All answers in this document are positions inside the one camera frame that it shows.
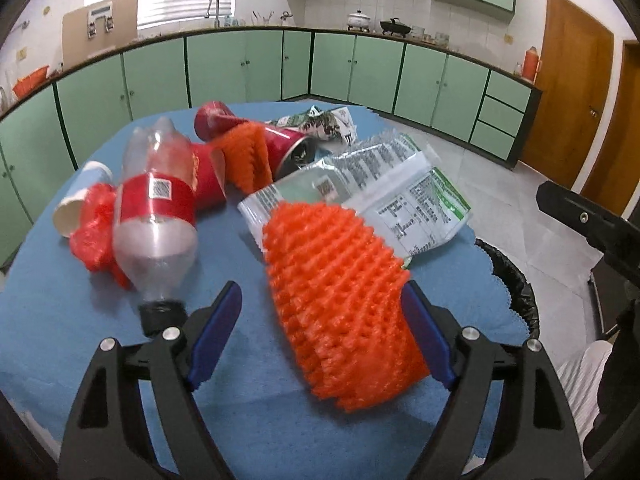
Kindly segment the brown wooden door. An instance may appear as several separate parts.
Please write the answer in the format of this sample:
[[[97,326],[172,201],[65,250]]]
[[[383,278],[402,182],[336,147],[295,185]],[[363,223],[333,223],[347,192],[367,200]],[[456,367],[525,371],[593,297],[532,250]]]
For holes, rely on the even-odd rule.
[[[547,0],[538,110],[521,161],[569,188],[600,125],[610,88],[614,34],[570,0]]]

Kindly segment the cardboard box with scale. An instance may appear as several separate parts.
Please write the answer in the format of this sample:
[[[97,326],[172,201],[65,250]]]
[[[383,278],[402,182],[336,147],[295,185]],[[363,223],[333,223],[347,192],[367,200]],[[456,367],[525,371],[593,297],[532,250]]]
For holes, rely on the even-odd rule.
[[[138,0],[104,0],[67,13],[62,23],[62,63],[68,70],[138,38]]]

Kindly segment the orange thermos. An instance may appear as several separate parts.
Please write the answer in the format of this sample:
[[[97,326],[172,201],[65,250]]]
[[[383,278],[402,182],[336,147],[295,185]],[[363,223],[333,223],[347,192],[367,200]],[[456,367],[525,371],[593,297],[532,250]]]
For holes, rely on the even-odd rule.
[[[540,65],[540,56],[535,47],[526,50],[522,64],[521,76],[530,81],[536,80]]]

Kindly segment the white cooking pot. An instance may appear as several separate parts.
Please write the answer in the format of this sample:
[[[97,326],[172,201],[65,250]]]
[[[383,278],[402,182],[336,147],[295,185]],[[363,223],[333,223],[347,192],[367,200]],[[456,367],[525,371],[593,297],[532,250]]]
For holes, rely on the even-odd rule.
[[[371,31],[371,18],[369,15],[364,14],[361,10],[357,10],[354,13],[347,15],[347,29],[359,30],[360,32]]]

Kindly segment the white blue paper cup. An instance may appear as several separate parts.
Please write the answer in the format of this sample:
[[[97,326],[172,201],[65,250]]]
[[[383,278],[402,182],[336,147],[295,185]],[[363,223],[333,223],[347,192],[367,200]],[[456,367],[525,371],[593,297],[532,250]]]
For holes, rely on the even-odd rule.
[[[80,225],[80,212],[85,203],[89,188],[97,183],[111,184],[113,173],[103,162],[88,160],[78,170],[70,188],[54,208],[52,222],[55,229],[64,238],[69,238]]]

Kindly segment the silver green snack bag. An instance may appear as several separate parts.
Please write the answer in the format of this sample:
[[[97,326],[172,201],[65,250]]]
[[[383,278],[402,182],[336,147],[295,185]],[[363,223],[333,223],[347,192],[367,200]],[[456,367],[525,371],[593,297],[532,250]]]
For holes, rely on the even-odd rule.
[[[448,243],[471,217],[471,206],[439,164],[430,144],[387,130],[250,194],[238,209],[258,247],[280,203],[350,209],[407,260]]]

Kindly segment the orange foam fruit net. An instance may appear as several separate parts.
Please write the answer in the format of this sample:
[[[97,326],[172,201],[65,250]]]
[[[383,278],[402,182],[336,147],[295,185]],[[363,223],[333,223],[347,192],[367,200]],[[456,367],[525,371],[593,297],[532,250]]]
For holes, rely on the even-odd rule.
[[[262,246],[280,325],[314,396],[364,410],[430,374],[400,305],[410,273],[355,211],[282,203]]]

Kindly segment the person's white trouser leg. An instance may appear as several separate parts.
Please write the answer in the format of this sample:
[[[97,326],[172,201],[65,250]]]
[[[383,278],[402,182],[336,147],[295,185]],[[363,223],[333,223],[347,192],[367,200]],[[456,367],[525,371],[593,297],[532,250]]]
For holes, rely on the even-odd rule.
[[[598,391],[612,344],[597,340],[561,364],[556,372],[574,416],[580,443],[593,430],[600,414]]]

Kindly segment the orange plastic basket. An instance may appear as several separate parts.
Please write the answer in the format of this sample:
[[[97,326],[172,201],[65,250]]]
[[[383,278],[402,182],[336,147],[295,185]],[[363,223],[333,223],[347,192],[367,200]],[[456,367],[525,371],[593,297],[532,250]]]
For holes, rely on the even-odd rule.
[[[37,68],[27,76],[20,78],[13,86],[12,91],[17,99],[24,99],[35,89],[39,88],[48,79],[49,66],[45,65]]]

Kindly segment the red plastic bag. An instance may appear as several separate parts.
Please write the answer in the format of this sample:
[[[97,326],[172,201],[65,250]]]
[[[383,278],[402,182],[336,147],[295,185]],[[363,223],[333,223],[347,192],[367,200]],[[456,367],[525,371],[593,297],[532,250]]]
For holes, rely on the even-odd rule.
[[[70,251],[89,272],[109,273],[121,288],[130,289],[131,282],[114,254],[115,198],[114,185],[97,183],[88,188],[80,208],[78,229],[70,236]]]

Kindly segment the clear plastic bottle red label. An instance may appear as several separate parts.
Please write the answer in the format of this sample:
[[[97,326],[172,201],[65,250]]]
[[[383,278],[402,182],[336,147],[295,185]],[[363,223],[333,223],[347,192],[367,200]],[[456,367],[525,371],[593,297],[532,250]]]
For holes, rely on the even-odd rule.
[[[169,118],[134,129],[122,158],[113,250],[140,296],[141,326],[150,338],[186,322],[177,290],[198,250],[194,177],[191,143]]]

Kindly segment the black trash bin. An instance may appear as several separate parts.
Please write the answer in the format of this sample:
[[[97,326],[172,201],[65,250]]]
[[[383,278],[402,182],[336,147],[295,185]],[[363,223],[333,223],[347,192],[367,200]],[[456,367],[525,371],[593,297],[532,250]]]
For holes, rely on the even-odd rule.
[[[529,336],[540,337],[540,318],[532,284],[525,274],[500,249],[477,238],[475,245],[484,250],[492,263],[492,274],[503,281],[511,296],[510,309],[527,325]]]

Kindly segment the green base kitchen cabinets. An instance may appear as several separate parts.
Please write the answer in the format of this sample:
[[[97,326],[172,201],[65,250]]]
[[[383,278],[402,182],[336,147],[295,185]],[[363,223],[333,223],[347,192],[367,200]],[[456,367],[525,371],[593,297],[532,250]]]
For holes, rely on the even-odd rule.
[[[394,36],[237,27],[144,40],[48,79],[2,115],[2,258],[133,120],[209,101],[307,96],[376,110],[513,167],[541,93],[487,63]]]

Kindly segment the black wok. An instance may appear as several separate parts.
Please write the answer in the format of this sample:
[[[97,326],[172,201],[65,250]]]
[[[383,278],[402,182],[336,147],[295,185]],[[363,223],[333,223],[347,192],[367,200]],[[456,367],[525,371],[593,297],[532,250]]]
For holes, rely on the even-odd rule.
[[[406,38],[411,32],[411,27],[404,24],[399,18],[389,18],[380,21],[383,35],[399,36]]]

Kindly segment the chrome sink faucet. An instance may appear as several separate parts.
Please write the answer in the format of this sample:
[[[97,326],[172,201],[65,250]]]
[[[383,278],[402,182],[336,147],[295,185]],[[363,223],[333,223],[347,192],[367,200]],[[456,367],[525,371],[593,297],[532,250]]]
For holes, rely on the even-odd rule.
[[[207,9],[204,15],[206,20],[214,19],[214,27],[220,27],[220,0],[208,0]]]

